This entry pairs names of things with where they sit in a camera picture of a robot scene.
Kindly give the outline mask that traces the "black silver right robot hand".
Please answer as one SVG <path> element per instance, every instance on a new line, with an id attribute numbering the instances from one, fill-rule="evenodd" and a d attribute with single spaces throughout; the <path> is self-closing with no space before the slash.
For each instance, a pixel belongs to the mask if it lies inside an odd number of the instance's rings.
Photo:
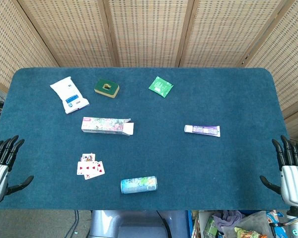
<path id="1" fill-rule="evenodd" d="M 260 180 L 268 189 L 279 194 L 286 204 L 298 207 L 298 143 L 291 143 L 284 135 L 281 135 L 281 141 L 282 144 L 272 139 L 279 165 L 281 185 L 270 183 L 264 176 L 260 176 Z"/>

